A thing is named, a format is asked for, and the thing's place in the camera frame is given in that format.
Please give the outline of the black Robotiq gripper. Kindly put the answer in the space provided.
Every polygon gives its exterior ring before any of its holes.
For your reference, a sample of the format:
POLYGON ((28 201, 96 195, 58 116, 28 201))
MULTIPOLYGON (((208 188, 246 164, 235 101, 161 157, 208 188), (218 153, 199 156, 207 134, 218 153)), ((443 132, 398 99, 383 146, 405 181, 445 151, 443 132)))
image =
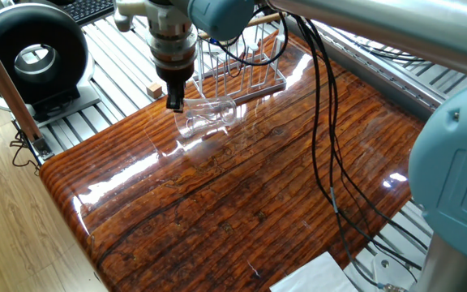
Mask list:
POLYGON ((167 109, 175 110, 178 113, 183 112, 186 82, 192 77, 194 70, 195 67, 193 63, 179 69, 156 67, 156 73, 166 82, 168 91, 166 102, 167 109))

